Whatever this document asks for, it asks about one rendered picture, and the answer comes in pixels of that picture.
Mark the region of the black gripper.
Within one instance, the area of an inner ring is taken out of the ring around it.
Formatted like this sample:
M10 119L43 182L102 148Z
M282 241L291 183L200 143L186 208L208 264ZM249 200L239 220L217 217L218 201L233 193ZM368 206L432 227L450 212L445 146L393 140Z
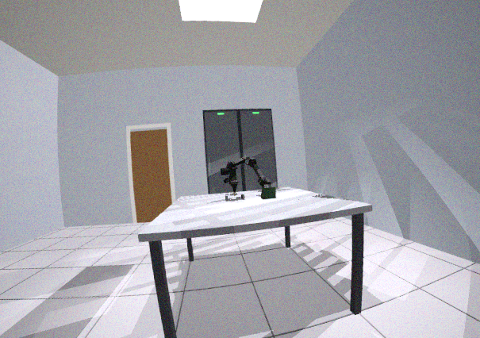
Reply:
M234 191L234 193L236 192L236 187L237 187L237 183L238 181L236 180L236 175L229 175L229 177L231 177L232 181L229 182L229 184L231 184L230 186L232 186L232 189Z

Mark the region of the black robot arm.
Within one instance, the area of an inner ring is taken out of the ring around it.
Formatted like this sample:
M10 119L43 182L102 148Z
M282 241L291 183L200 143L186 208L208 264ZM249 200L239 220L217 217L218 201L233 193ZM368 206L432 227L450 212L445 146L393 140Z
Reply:
M249 162L247 163L245 160L249 159ZM226 168L221 168L221 175L235 175L236 174L236 169L238 169L236 166L245 163L248 166L252 167L259 177L259 184L262 186L262 188L270 188L271 186L271 180L268 179L266 176L263 175L259 167L257 166L256 159L254 157L242 157L238 160L235 161L229 161L227 164ZM224 183L232 181L231 177L228 177L224 180Z

